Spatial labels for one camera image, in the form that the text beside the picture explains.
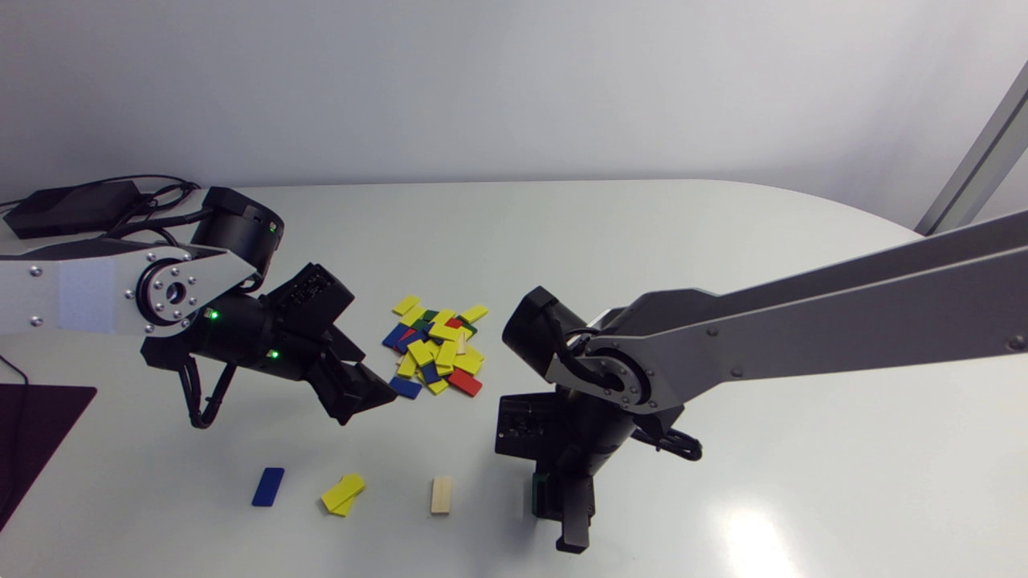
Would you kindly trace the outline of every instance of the white wall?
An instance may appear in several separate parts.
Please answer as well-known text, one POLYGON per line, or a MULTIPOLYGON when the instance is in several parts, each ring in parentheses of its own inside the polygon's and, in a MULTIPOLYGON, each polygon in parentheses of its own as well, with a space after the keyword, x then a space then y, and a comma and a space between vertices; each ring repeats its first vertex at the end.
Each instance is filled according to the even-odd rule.
POLYGON ((1026 28, 1024 0, 2 2, 0 197, 711 177, 913 226, 1026 28))

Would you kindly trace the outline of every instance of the screw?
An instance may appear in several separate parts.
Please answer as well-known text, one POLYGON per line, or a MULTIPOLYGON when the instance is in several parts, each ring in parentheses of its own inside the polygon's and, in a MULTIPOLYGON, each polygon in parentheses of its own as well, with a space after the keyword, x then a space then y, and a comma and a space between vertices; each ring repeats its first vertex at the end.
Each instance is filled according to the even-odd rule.
POLYGON ((1015 335, 1006 341, 1006 347, 1012 351, 1024 351, 1025 348, 1028 348, 1028 341, 1025 341, 1023 335, 1015 335))

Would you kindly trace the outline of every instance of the cable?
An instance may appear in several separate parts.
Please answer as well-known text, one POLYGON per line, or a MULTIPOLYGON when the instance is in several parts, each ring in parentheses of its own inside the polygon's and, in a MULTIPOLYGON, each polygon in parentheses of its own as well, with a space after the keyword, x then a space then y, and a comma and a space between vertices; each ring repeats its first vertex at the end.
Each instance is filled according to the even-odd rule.
POLYGON ((19 433, 22 431, 22 417, 25 416, 25 400, 29 398, 29 376, 25 374, 16 365, 7 360, 6 357, 0 355, 0 361, 2 361, 7 367, 10 367, 19 375, 22 376, 22 381, 25 385, 22 388, 22 400, 19 402, 17 412, 14 418, 14 435, 11 437, 10 444, 10 485, 7 489, 7 493, 3 498, 3 502, 0 502, 0 512, 7 509, 7 503, 10 501, 11 495, 14 494, 14 484, 17 481, 17 472, 15 471, 15 466, 17 465, 17 460, 15 455, 17 454, 17 438, 19 433))

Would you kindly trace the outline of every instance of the table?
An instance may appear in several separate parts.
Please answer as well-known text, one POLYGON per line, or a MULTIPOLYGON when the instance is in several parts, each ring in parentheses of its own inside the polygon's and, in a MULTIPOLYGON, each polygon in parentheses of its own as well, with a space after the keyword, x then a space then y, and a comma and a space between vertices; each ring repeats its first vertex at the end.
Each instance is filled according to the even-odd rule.
MULTIPOLYGON (((1028 357, 740 382, 686 407, 688 463, 629 441, 596 476, 591 547, 557 552, 528 512, 533 465, 492 453, 498 399, 549 386, 501 342, 542 284, 580 316, 678 287, 725 293, 912 241, 878 217, 719 181, 240 189, 286 223, 269 289, 308 261, 357 295, 338 325, 378 341, 408 293, 491 308, 482 393, 398 399, 344 428, 304 383, 240 371, 214 426, 131 337, 0 338, 41 384, 99 388, 3 533, 0 576, 1022 576, 1028 357), (271 508, 250 499, 286 468, 271 508), (367 481, 347 518, 319 496, 367 481), (453 510, 429 514, 453 476, 453 510)), ((21 245, 4 230, 3 248, 21 245)), ((180 233, 180 239, 188 239, 180 233)), ((200 363, 210 388, 216 365, 200 363)))

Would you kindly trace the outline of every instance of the black power supply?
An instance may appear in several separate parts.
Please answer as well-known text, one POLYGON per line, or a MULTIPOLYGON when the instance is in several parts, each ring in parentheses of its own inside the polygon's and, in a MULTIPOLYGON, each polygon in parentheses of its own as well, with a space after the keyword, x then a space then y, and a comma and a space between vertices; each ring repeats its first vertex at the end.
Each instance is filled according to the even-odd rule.
POLYGON ((110 230, 141 197, 132 181, 46 188, 33 192, 3 220, 19 239, 110 230))

